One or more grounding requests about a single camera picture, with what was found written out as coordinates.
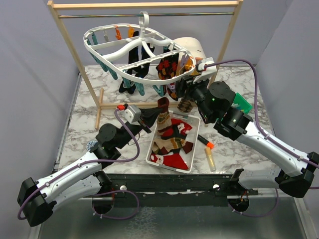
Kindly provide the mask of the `striped argyle sock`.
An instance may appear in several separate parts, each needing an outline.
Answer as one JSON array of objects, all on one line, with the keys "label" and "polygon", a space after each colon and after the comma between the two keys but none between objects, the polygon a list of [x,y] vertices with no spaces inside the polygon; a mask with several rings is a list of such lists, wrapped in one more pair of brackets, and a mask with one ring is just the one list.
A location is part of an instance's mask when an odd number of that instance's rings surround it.
[{"label": "striped argyle sock", "polygon": [[158,108],[161,112],[157,118],[157,135],[162,136],[167,130],[171,129],[171,118],[168,111],[169,99],[167,97],[162,97],[158,101]]}]

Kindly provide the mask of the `beige brown argyle sock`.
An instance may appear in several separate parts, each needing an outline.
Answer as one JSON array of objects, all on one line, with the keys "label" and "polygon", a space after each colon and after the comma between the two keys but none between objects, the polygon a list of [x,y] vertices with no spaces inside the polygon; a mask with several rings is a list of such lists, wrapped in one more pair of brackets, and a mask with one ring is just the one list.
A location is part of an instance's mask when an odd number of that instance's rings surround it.
[{"label": "beige brown argyle sock", "polygon": [[182,113],[189,113],[194,108],[194,105],[195,102],[193,100],[181,98],[177,105],[177,109]]}]

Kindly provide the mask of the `white oval clip hanger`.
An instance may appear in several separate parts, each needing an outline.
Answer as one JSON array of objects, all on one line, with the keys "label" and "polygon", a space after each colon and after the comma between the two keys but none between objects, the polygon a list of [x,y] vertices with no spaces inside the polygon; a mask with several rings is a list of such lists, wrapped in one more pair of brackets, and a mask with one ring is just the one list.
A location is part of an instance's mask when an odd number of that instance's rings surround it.
[{"label": "white oval clip hanger", "polygon": [[[127,29],[126,27],[120,27],[118,29],[120,31],[119,34],[115,32],[115,29],[110,28],[108,30],[104,31],[96,31],[93,34],[88,35],[87,40],[83,41],[83,43],[87,43],[89,45],[97,45],[101,43],[106,43],[106,42],[112,42],[116,41],[117,39],[123,39],[127,37],[136,37],[136,36],[141,36],[141,31],[139,28],[131,28]],[[125,65],[129,65],[132,63],[136,63],[138,61],[146,60],[150,58],[150,55],[146,52],[146,48],[149,47],[151,52],[155,55],[160,55],[160,54],[167,54],[166,57],[178,54],[183,55],[185,57],[185,60],[187,61],[183,71],[181,72],[180,79],[191,75],[195,71],[195,65],[196,65],[196,60],[193,63],[192,60],[189,58],[188,54],[185,54],[183,52],[176,53],[176,47],[173,45],[167,45],[167,46],[157,46],[154,44],[147,43],[146,47],[143,46],[136,46],[126,54],[124,54],[122,57],[116,59],[113,61],[113,64],[120,68]],[[113,79],[117,79],[118,77],[121,77],[123,80],[123,87],[125,89],[128,89],[132,86],[135,86],[140,95],[145,94],[144,86],[146,84],[141,84],[137,82],[133,82],[129,80],[127,77],[120,76],[116,74],[114,71],[110,70],[109,67],[107,67],[105,64],[103,64],[101,61],[99,61],[96,57],[91,54],[91,56],[94,58],[94,60],[102,67],[103,70],[110,72],[112,75]],[[141,79],[150,79],[153,81],[160,80],[158,77],[158,72],[156,70],[156,66],[159,64],[161,59],[155,60],[152,63],[145,63],[143,65],[140,65],[138,67],[132,67],[131,69],[125,70],[125,73],[127,73],[129,76],[135,76],[137,78]],[[159,96],[164,96],[166,93],[166,85],[167,84],[162,84],[162,85],[150,85],[154,88],[156,93]]]}]

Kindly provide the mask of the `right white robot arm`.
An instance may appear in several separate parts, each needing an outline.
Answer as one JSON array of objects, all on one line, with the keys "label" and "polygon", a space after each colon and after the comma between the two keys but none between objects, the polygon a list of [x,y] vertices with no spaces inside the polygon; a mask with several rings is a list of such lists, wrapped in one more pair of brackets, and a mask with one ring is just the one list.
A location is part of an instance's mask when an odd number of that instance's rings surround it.
[{"label": "right white robot arm", "polygon": [[219,134],[256,150],[277,166],[273,171],[236,170],[235,179],[229,182],[230,191],[240,195],[246,189],[273,188],[295,198],[304,197],[319,166],[319,155],[299,151],[258,128],[249,115],[232,107],[236,94],[224,81],[208,82],[182,79],[175,84],[176,94],[193,100],[203,121],[214,124]]}]

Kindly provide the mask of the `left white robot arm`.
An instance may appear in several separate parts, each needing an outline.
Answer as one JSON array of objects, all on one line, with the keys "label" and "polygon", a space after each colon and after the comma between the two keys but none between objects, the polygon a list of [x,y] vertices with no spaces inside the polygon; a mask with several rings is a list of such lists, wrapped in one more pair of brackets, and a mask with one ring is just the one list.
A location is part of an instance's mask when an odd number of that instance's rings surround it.
[{"label": "left white robot arm", "polygon": [[27,220],[31,227],[45,222],[53,212],[70,202],[87,196],[106,196],[111,193],[112,182],[103,171],[120,159],[119,149],[144,130],[150,133],[161,108],[139,109],[135,105],[119,105],[114,115],[121,128],[111,123],[102,125],[96,135],[97,142],[79,159],[44,178],[31,177],[21,184],[17,202],[19,220]]}]

